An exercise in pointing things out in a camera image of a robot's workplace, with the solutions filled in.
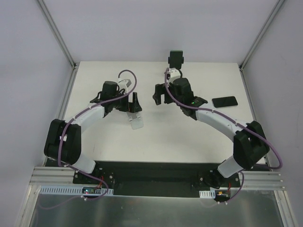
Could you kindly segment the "black phone stand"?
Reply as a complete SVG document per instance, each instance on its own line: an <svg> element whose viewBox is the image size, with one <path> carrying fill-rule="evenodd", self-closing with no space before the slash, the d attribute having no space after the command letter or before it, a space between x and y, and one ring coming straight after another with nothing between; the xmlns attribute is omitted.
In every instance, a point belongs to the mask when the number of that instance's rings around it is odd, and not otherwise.
<svg viewBox="0 0 303 227"><path fill-rule="evenodd" d="M183 63L184 63L184 57L177 57L177 56L168 57L168 64L170 69L175 68L177 70L181 70Z"/></svg>

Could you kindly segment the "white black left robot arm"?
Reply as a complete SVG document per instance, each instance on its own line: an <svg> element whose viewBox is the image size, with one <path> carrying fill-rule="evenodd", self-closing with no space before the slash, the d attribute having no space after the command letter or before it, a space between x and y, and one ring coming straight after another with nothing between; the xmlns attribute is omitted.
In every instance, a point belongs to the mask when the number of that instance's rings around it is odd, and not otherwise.
<svg viewBox="0 0 303 227"><path fill-rule="evenodd" d="M142 108L137 93L132 92L132 100L129 100L128 90L131 84L129 79L106 81L97 96L75 116L65 120L52 120L44 154L59 160L63 166L69 165L83 171L83 177L88 183L97 183L100 172L95 169L96 162L82 153L81 135L90 126L104 119L113 109L127 114L133 130L143 127L140 115Z"/></svg>

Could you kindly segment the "green phone black screen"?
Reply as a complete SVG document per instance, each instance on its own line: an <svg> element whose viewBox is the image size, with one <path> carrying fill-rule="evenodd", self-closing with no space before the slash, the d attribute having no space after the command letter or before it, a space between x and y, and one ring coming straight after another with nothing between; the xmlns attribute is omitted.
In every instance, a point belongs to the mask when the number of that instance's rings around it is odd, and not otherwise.
<svg viewBox="0 0 303 227"><path fill-rule="evenodd" d="M182 50L171 50L168 58L169 67L180 70L184 63L183 51Z"/></svg>

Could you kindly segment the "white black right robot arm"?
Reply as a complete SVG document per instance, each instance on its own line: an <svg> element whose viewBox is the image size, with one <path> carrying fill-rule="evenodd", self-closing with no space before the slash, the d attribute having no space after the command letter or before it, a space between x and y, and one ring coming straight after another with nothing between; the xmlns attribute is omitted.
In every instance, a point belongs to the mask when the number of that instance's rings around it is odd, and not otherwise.
<svg viewBox="0 0 303 227"><path fill-rule="evenodd" d="M157 105L176 103L186 116L208 124L233 142L232 156L214 170L212 177L217 186L225 186L230 176L252 168L269 152L263 129L257 121L239 123L219 113L212 103L194 95L187 78L177 78L168 85L155 85L152 98Z"/></svg>

